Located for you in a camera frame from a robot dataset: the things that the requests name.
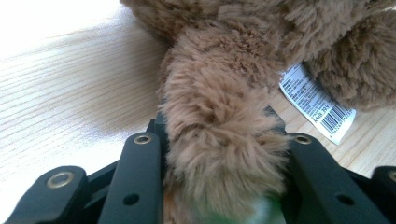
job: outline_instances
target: stuffed animal's leg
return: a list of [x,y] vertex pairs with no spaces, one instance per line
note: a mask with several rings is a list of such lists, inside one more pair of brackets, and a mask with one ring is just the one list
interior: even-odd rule
[[182,200],[200,214],[240,220],[254,215],[262,195],[284,190],[288,141],[272,130],[277,120],[263,111],[270,93],[259,85],[275,85],[278,74],[251,55],[260,47],[255,38],[244,38],[251,36],[214,23],[187,29],[163,63],[170,183],[180,185]]
[[361,21],[305,63],[339,103],[362,110],[396,104],[396,11]]

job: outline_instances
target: plush toy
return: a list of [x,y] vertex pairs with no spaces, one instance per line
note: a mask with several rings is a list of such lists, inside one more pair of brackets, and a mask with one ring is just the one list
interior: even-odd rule
[[121,1],[172,43],[158,91],[169,223],[255,223],[284,192],[288,137],[263,109],[292,65],[343,105],[396,103],[395,0]]

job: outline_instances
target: wooden table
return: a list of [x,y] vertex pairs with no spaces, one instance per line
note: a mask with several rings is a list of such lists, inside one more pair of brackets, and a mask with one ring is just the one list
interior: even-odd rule
[[[0,221],[48,170],[88,174],[117,160],[157,112],[156,72],[168,46],[117,1],[0,3]],[[319,139],[369,176],[396,165],[395,111],[358,113],[342,144],[323,137],[279,93],[288,132]]]

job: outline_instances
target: barcode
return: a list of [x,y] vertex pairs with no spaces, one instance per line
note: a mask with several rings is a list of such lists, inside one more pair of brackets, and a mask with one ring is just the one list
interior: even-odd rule
[[330,133],[334,134],[344,122],[348,110],[341,105],[335,105],[320,123]]

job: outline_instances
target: tag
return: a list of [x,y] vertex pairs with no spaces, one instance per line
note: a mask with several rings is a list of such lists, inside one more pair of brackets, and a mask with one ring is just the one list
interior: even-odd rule
[[336,145],[352,125],[356,110],[337,104],[322,87],[307,74],[302,64],[282,73],[280,89],[286,98]]

